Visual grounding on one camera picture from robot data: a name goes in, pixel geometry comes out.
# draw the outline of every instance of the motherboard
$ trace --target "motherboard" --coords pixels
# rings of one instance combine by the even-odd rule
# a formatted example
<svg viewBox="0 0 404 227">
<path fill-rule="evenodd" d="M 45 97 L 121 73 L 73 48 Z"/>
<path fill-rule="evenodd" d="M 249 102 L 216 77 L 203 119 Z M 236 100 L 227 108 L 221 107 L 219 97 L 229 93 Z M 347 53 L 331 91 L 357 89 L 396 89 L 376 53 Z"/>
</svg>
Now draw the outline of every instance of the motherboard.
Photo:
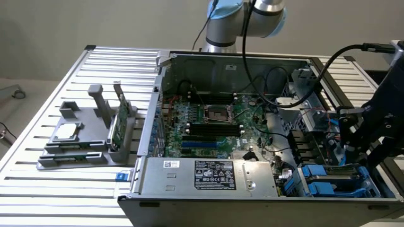
<svg viewBox="0 0 404 227">
<path fill-rule="evenodd" d="M 175 96 L 164 103 L 165 157 L 235 158 L 268 140 L 261 100 L 252 96 L 196 99 Z"/>
</svg>

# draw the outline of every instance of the metal frame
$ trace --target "metal frame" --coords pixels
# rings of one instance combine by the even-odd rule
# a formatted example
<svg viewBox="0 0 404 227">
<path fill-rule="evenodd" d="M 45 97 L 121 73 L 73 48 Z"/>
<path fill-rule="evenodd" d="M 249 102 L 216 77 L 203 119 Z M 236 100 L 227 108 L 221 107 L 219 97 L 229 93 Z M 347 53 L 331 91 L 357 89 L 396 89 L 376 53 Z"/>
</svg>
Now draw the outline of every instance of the metal frame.
<svg viewBox="0 0 404 227">
<path fill-rule="evenodd" d="M 43 153 L 40 147 L 47 142 L 44 137 L 52 133 L 51 126 L 59 119 L 59 111 L 53 104 L 61 103 L 61 99 L 79 98 L 80 103 L 92 106 L 89 101 L 83 98 L 83 92 L 88 83 L 93 81 L 107 83 L 104 91 L 113 92 L 112 82 L 121 80 L 124 92 L 131 94 L 127 98 L 128 101 L 143 106 L 137 114 L 140 120 L 135 126 L 132 137 L 132 147 L 133 150 L 137 149 L 147 109 L 144 94 L 149 94 L 152 89 L 148 78 L 157 75 L 157 71 L 155 71 L 157 51 L 96 47 L 93 51 L 85 50 L 81 53 L 67 76 L 0 161 L 0 226 L 132 226 L 116 202 L 116 197 L 129 192 L 131 184 L 115 182 L 116 173 L 129 171 L 132 166 L 39 172 L 35 164 L 37 156 Z M 281 56 L 303 57 L 301 55 L 285 54 Z M 323 64 L 328 60 L 327 56 L 315 57 L 319 57 Z M 344 58 L 337 58 L 328 71 L 353 106 L 361 106 L 373 92 L 363 73 Z M 321 92 L 321 94 L 332 109 L 325 93 Z M 117 103 L 113 101 L 116 95 L 105 98 L 112 100 L 112 103 Z M 136 155 L 131 154 L 131 162 L 135 163 L 135 160 Z"/>
</svg>

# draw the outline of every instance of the open computer chassis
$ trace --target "open computer chassis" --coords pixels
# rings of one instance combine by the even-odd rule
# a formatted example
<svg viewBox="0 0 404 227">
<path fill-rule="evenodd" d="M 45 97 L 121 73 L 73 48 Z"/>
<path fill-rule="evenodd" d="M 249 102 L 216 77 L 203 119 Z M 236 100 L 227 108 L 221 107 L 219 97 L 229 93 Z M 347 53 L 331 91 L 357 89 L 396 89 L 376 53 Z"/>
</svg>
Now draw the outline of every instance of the open computer chassis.
<svg viewBox="0 0 404 227">
<path fill-rule="evenodd" d="M 323 67 L 280 55 L 249 55 L 248 65 L 259 92 L 283 104 Z M 352 105 L 328 73 L 283 109 L 264 104 L 239 54 L 161 51 L 157 69 L 131 193 L 119 197 L 136 226 L 360 226 L 403 215 L 385 164 L 344 163 L 332 109 Z"/>
</svg>

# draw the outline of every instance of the black ram slot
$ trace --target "black ram slot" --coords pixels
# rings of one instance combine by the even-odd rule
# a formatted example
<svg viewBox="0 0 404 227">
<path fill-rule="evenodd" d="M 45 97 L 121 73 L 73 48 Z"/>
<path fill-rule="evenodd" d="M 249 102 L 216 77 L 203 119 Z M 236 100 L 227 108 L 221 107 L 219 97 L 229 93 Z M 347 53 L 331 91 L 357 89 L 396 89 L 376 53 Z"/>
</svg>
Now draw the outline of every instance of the black ram slot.
<svg viewBox="0 0 404 227">
<path fill-rule="evenodd" d="M 191 103 L 193 104 L 211 104 L 211 105 L 229 105 L 235 101 L 232 94 L 228 95 L 207 95 L 207 94 L 192 94 Z"/>
<path fill-rule="evenodd" d="M 191 124 L 191 136 L 240 136 L 239 125 Z"/>
<path fill-rule="evenodd" d="M 208 141 L 216 142 L 215 136 L 183 136 L 183 141 Z"/>
</svg>

